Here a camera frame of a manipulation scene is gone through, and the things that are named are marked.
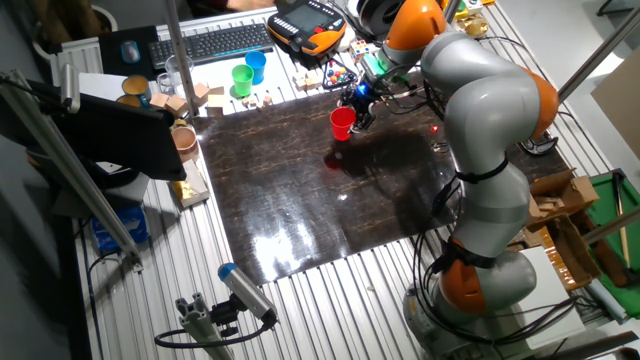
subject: black monitor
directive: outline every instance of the black monitor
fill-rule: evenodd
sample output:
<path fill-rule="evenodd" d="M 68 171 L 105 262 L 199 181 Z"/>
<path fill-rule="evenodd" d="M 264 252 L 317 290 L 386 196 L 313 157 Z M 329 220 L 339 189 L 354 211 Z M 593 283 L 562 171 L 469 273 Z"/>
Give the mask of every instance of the black monitor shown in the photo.
<path fill-rule="evenodd" d="M 60 101 L 60 88 L 35 81 L 29 85 L 38 94 Z M 173 117 L 166 111 L 81 94 L 76 114 L 53 114 L 52 118 L 83 163 L 106 161 L 158 180 L 186 178 L 169 130 Z M 0 135 L 27 148 L 39 146 L 1 96 Z"/>

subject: green cup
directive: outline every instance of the green cup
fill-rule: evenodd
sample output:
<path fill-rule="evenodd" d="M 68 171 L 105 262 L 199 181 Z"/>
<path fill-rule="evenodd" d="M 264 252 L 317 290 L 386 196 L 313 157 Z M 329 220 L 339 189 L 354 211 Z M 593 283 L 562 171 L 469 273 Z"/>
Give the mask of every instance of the green cup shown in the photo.
<path fill-rule="evenodd" d="M 253 81 L 253 69 L 249 65 L 238 65 L 231 70 L 236 94 L 244 97 L 251 94 L 251 82 Z"/>

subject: metal pole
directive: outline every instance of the metal pole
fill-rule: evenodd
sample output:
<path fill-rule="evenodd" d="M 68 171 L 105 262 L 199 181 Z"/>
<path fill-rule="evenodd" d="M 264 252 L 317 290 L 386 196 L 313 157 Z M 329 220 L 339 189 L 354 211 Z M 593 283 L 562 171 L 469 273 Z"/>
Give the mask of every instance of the metal pole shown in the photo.
<path fill-rule="evenodd" d="M 605 225 L 600 226 L 599 228 L 593 230 L 582 238 L 587 243 L 587 245 L 591 245 L 594 242 L 602 240 L 610 234 L 619 231 L 624 226 L 627 226 L 638 220 L 640 220 L 640 206 L 636 206 L 635 209 L 618 216 L 617 218 L 609 221 Z"/>
<path fill-rule="evenodd" d="M 11 71 L 10 78 L 12 81 L 29 88 L 29 84 L 19 71 Z M 138 266 L 141 266 L 139 264 L 140 252 L 131 235 L 122 225 L 107 199 L 91 180 L 89 173 L 84 169 L 51 117 L 40 113 L 40 107 L 33 96 L 23 90 L 3 84 L 0 85 L 0 96 L 5 98 L 29 132 L 36 138 L 38 144 L 49 154 L 71 186 L 78 192 L 78 195 L 89 206 L 93 214 L 100 219 L 120 249 L 132 258 L 134 265 L 137 263 Z"/>
<path fill-rule="evenodd" d="M 444 18 L 447 20 L 447 24 L 451 24 L 453 22 L 453 18 L 456 16 L 456 12 L 458 12 L 458 6 L 462 0 L 449 0 L 447 6 L 444 8 Z"/>
<path fill-rule="evenodd" d="M 184 86 L 184 92 L 187 96 L 189 114 L 194 118 L 199 115 L 198 103 L 196 101 L 196 93 L 193 88 L 193 81 L 191 80 L 191 73 L 189 72 L 189 64 L 187 63 L 187 50 L 185 49 L 184 42 L 182 41 L 182 32 L 180 32 L 180 22 L 178 20 L 176 3 L 174 0 L 165 0 L 164 7 L 167 28 L 169 29 L 169 35 L 171 36 L 171 46 L 173 47 L 173 53 L 176 56 L 176 60 L 178 60 L 178 70 L 180 70 L 180 78 L 182 78 L 182 85 Z"/>
<path fill-rule="evenodd" d="M 624 40 L 627 35 L 640 23 L 640 6 L 636 7 L 624 22 L 609 35 L 609 37 L 600 45 L 600 47 L 582 64 L 580 69 L 562 86 L 558 91 L 560 103 L 565 101 L 573 91 L 582 84 L 584 79 L 589 76 L 602 61 L 609 56 L 618 44 Z"/>

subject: aluminum profile table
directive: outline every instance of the aluminum profile table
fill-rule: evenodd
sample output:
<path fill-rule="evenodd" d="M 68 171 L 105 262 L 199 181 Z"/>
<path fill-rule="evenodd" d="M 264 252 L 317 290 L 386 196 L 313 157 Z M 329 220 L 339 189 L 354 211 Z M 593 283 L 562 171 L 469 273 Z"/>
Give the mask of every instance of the aluminum profile table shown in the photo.
<path fill-rule="evenodd" d="M 525 44 L 499 5 L 482 11 L 490 24 L 487 36 L 504 36 Z M 181 23 L 181 30 L 189 36 L 261 23 L 273 13 L 275 9 L 269 8 L 198 19 Z M 166 26 L 157 27 L 157 32 L 160 40 L 169 39 Z M 526 44 L 521 48 L 488 40 L 483 45 L 547 78 Z M 347 67 L 355 69 L 348 54 L 337 56 Z M 232 66 L 233 61 L 214 64 Z M 97 38 L 63 45 L 63 51 L 51 64 L 54 82 L 65 63 L 82 72 L 102 73 Z M 290 79 L 305 69 L 277 47 L 267 54 L 267 66 L 268 76 L 261 89 L 269 91 L 274 105 L 324 92 L 321 88 L 298 92 Z M 560 110 L 572 113 L 566 103 Z M 256 110 L 247 110 L 239 101 L 232 100 L 223 111 L 231 114 Z M 549 132 L 560 138 L 557 149 L 569 166 L 577 168 L 577 175 L 594 176 L 611 170 L 610 163 L 578 120 L 559 115 Z M 203 159 L 198 161 L 198 167 L 209 181 Z M 210 200 L 181 212 L 170 191 L 166 182 L 152 180 L 145 194 L 143 206 L 152 240 L 140 244 L 144 266 L 141 273 L 121 266 L 127 261 L 111 256 L 117 261 L 99 263 L 88 278 L 88 266 L 99 254 L 90 230 L 86 229 L 75 240 L 94 359 L 208 358 L 203 350 L 170 350 L 153 342 L 155 335 L 180 328 L 174 300 L 190 298 L 195 292 L 201 292 L 209 304 L 228 299 L 229 290 L 217 278 L 217 270 L 222 263 L 233 261 L 215 193 Z M 437 252 L 433 232 L 429 239 Z M 278 308 L 280 324 L 275 331 L 231 346 L 234 356 L 247 360 L 427 357 L 402 317 L 402 298 L 411 281 L 412 256 L 410 242 L 400 239 L 263 285 L 265 295 Z M 93 298 L 89 295 L 90 288 L 95 293 Z M 585 321 L 602 317 L 600 312 L 581 315 Z M 240 334 L 246 335 L 256 331 L 260 324 L 251 314 L 243 313 L 238 326 Z M 175 341 L 190 340 L 181 335 Z"/>

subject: keyboard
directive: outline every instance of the keyboard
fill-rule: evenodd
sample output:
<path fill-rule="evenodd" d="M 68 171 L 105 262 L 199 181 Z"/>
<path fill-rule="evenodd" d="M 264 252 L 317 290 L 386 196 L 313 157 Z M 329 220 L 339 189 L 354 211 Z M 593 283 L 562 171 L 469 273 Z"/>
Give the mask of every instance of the keyboard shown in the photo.
<path fill-rule="evenodd" d="M 211 31 L 184 37 L 183 41 L 187 56 L 196 65 L 244 56 L 250 51 L 273 51 L 273 40 L 265 24 Z M 149 50 L 155 70 L 164 69 L 165 62 L 173 55 L 171 40 L 149 43 Z"/>

